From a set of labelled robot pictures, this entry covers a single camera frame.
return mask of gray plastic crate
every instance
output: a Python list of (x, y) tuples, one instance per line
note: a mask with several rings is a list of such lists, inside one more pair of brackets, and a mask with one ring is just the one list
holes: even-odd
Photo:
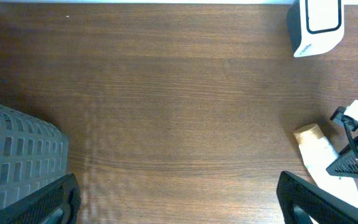
[(67, 153), (54, 125), (0, 105), (0, 209), (65, 175)]

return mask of bottle cap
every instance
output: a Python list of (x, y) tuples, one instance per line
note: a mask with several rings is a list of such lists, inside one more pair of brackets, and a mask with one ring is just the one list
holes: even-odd
[(317, 124), (309, 124), (293, 132), (298, 144), (304, 144), (307, 141), (315, 141), (324, 138), (325, 135)]

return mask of white wall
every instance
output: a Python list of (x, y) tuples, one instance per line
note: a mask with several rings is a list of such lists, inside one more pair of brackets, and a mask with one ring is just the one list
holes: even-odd
[[(358, 5), (358, 0), (343, 0), (343, 1), (344, 4)], [(291, 4), (293, 0), (0, 0), (0, 2)]]

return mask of white bottle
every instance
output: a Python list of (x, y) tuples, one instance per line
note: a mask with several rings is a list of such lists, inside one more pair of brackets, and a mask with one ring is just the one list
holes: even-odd
[(333, 145), (317, 124), (309, 124), (293, 133), (299, 144), (303, 163), (317, 186), (358, 208), (356, 183), (350, 177), (335, 177), (326, 168), (338, 158)]

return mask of brown wood surface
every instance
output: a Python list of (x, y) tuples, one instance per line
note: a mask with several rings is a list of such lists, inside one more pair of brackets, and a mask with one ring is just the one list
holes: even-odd
[(287, 9), (0, 4), (0, 103), (69, 135), (78, 223), (283, 223), (280, 172), (311, 180), (292, 132), (342, 149), (329, 117), (358, 99), (358, 6), (308, 58)]

